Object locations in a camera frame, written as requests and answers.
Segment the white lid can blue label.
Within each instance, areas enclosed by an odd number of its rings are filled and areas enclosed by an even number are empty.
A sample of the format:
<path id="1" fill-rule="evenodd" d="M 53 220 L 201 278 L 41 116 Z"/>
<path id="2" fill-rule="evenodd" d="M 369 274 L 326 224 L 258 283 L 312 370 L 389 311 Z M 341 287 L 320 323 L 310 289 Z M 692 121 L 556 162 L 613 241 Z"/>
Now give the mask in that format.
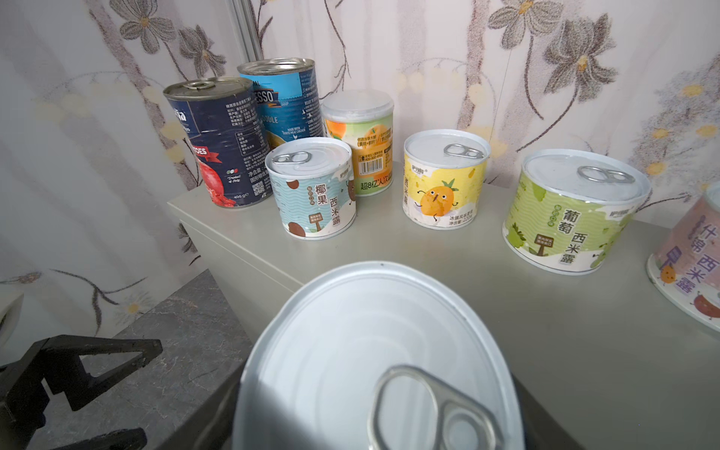
<path id="1" fill-rule="evenodd" d="M 299 289 L 243 371 L 235 449 L 521 449 L 519 399 L 487 326 L 394 262 Z"/>

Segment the dark red label can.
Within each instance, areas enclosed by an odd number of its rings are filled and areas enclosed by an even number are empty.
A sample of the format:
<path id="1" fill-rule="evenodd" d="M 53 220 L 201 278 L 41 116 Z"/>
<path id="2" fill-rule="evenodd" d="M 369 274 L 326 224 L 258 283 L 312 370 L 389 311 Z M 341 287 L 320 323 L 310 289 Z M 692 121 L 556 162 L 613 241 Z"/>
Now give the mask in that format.
<path id="1" fill-rule="evenodd" d="M 258 204 L 272 195 L 270 146 L 253 82 L 200 79 L 163 90 L 195 155 L 211 201 L 224 208 Z"/>

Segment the blue label soup can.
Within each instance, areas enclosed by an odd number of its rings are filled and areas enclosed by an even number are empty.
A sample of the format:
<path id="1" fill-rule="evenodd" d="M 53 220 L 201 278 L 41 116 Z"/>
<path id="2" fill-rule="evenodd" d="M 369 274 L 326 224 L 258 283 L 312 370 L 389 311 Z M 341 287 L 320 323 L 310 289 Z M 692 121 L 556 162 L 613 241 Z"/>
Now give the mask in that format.
<path id="1" fill-rule="evenodd" d="M 259 60 L 242 64 L 237 71 L 253 83 L 258 114 L 272 149 L 286 142 L 324 136 L 312 59 Z"/>

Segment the white lid can orange label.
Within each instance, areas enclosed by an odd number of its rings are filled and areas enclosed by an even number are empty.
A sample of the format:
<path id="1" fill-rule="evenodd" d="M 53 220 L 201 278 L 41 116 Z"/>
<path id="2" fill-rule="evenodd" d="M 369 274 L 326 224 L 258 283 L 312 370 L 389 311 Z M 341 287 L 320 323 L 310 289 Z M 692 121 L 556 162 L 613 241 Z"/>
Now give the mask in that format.
<path id="1" fill-rule="evenodd" d="M 354 192 L 359 197 L 387 189 L 393 180 L 394 101 L 374 89 L 329 95 L 321 103 L 326 134 L 352 148 Z"/>

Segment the white lid can yellow label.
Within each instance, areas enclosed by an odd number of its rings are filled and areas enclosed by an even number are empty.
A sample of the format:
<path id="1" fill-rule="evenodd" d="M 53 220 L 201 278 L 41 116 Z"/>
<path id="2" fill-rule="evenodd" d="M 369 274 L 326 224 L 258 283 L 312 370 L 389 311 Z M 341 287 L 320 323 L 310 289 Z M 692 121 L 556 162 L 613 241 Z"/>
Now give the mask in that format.
<path id="1" fill-rule="evenodd" d="M 467 131 L 432 129 L 404 143 L 403 211 L 414 223 L 450 231 L 477 215 L 491 145 Z"/>

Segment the white lid can green label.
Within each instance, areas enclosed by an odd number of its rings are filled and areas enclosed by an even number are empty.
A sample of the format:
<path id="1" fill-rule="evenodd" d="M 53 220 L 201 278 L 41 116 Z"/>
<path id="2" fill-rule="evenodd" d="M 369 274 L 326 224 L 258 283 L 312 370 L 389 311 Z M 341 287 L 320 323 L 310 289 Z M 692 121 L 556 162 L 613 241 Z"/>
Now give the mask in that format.
<path id="1" fill-rule="evenodd" d="M 534 266 L 587 275 L 602 266 L 650 193 L 645 174 L 612 157 L 571 149 L 538 151 L 521 165 L 502 236 Z"/>

